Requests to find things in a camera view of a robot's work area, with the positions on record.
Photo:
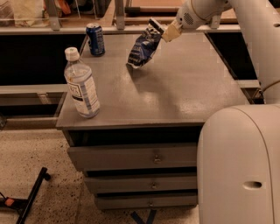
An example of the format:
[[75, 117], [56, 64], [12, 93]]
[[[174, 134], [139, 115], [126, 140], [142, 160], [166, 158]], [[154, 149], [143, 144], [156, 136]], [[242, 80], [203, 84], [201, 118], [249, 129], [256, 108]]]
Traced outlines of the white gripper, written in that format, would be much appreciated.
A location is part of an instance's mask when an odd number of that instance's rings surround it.
[[162, 34], [165, 42], [178, 38], [184, 30], [196, 30], [210, 21], [209, 0], [185, 0], [179, 8], [176, 19], [173, 20]]

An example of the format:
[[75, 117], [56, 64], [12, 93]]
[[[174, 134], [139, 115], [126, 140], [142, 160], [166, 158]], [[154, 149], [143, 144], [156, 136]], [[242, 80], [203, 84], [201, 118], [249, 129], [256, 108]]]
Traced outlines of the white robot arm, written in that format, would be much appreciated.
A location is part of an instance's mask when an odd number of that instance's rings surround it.
[[199, 224], [280, 224], [280, 16], [269, 0], [185, 0], [164, 38], [237, 17], [265, 102], [224, 108], [199, 136]]

